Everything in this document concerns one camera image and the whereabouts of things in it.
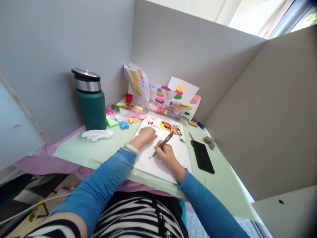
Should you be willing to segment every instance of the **cable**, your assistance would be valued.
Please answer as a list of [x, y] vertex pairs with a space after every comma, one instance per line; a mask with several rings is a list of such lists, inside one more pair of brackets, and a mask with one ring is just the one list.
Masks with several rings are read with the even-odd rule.
[[16, 218], [16, 217], [22, 215], [23, 213], [26, 213], [27, 211], [33, 209], [33, 208], [36, 207], [37, 205], [42, 204], [43, 202], [46, 202], [46, 201], [49, 201], [49, 200], [52, 200], [52, 199], [55, 199], [55, 198], [59, 198], [59, 197], [62, 197], [62, 196], [67, 196], [67, 195], [69, 195], [69, 194], [59, 195], [59, 196], [52, 197], [52, 198], [48, 198], [48, 199], [45, 199], [45, 200], [43, 200], [43, 201], [41, 201], [41, 202], [38, 202], [37, 204], [34, 204], [33, 206], [29, 207], [28, 209], [26, 209], [26, 210], [24, 210], [24, 211], [22, 211], [22, 212], [20, 212], [20, 213], [18, 213], [18, 214], [16, 214], [16, 215], [14, 215], [14, 216], [8, 218], [8, 219], [6, 219], [6, 220], [0, 222], [0, 225], [2, 225], [2, 224], [4, 224], [4, 223], [6, 223], [6, 222], [12, 220], [13, 218]]

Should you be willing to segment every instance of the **red cup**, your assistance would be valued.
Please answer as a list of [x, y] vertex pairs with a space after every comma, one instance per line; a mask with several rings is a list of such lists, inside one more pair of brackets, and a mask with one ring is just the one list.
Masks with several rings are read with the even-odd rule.
[[131, 102], [132, 102], [132, 97], [133, 97], [132, 94], [126, 94], [126, 95], [125, 95], [125, 101], [126, 101], [126, 103], [131, 103]]

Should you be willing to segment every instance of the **light green tabletop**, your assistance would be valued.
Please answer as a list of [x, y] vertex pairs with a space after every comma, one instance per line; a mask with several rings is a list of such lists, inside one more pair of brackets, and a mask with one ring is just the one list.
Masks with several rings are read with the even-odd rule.
[[[133, 111], [125, 110], [123, 107], [120, 108], [120, 112], [122, 115], [133, 113]], [[191, 140], [189, 136], [190, 132], [194, 140], [205, 144], [202, 138], [206, 136], [206, 133], [201, 128], [190, 126], [188, 121], [184, 118], [182, 119], [182, 123], [184, 125], [186, 141], [190, 142]], [[96, 142], [82, 138], [81, 134], [83, 131], [86, 131], [83, 129], [83, 131], [61, 144], [53, 156], [91, 169], [97, 169], [100, 164], [105, 162], [120, 147], [123, 147], [124, 143], [130, 142], [140, 124], [141, 123], [130, 124], [130, 128], [124, 130], [121, 130], [119, 126], [107, 127], [107, 129], [114, 132], [113, 137], [110, 139], [99, 139]], [[212, 151], [206, 146], [215, 170], [215, 174], [210, 174], [198, 168], [192, 145], [187, 143], [187, 147], [195, 178], [210, 190], [232, 215], [257, 221], [252, 212], [251, 204], [248, 202], [239, 181], [219, 149], [215, 147]], [[133, 168], [127, 179], [186, 199], [186, 196], [177, 188], [176, 184], [167, 182], [141, 170]]]

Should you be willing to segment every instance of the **blue sleeve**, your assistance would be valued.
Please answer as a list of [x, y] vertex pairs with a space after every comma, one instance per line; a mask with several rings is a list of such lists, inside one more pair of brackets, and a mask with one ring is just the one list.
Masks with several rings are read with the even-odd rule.
[[224, 205], [186, 170], [178, 186], [187, 196], [209, 237], [248, 237]]
[[120, 148], [84, 180], [49, 216], [59, 212], [79, 215], [86, 223], [88, 237], [114, 192], [128, 176], [136, 155]]

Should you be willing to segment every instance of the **person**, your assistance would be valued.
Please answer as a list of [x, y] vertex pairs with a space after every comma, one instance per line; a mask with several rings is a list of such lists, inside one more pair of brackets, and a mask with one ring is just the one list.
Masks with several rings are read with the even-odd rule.
[[[104, 162], [26, 237], [188, 237], [178, 199], [145, 191], [116, 192], [133, 166], [135, 152], [156, 137], [152, 127], [142, 128], [130, 145]], [[165, 144], [161, 149], [161, 143], [155, 151], [175, 175], [209, 237], [249, 237], [222, 203], [179, 164], [173, 148]]]

